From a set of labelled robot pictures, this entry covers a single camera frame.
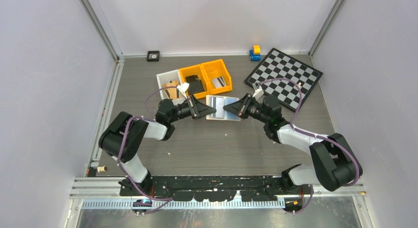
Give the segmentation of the beige leather card holder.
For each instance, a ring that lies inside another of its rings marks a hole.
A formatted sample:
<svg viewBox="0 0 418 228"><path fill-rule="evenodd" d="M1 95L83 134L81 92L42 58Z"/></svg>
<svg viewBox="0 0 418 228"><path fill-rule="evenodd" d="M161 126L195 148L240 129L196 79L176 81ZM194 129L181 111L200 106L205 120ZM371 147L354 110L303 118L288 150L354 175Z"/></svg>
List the beige leather card holder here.
<svg viewBox="0 0 418 228"><path fill-rule="evenodd" d="M240 121L241 119L223 109L225 105L237 102L239 98L236 97L227 97L227 96L217 96L217 95L207 95L206 104L212 108L216 109L215 113L209 114L206 116L207 120L223 120L223 121Z"/></svg>

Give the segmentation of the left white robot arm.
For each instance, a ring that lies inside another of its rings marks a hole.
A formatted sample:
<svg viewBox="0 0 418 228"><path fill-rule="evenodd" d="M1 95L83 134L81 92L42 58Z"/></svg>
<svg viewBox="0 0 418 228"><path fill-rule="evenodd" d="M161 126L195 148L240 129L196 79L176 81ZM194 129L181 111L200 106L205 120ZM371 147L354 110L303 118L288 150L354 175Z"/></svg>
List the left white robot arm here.
<svg viewBox="0 0 418 228"><path fill-rule="evenodd" d="M161 100L152 121L120 112L100 136L98 147L122 166L133 181L132 189L139 195L146 195L151 189L151 174L138 156L142 140L166 141L175 130L174 122L187 117L201 119L215 112L215 108L201 103L193 95L180 104L171 99Z"/></svg>

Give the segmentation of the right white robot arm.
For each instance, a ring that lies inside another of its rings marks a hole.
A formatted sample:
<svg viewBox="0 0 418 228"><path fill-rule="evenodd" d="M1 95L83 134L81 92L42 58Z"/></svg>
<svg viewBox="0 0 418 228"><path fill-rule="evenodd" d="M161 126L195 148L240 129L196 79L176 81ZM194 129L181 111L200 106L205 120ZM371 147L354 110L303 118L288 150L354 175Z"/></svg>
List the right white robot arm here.
<svg viewBox="0 0 418 228"><path fill-rule="evenodd" d="M335 191L356 184L363 174L342 134L327 136L295 126L282 116L281 104L273 96L266 96L259 103L252 95L246 94L223 108L241 119L251 117L259 120L264 123L265 134L270 140L311 156L311 166L297 164L282 171L281 187L286 193L295 193L301 185L321 185L328 191Z"/></svg>

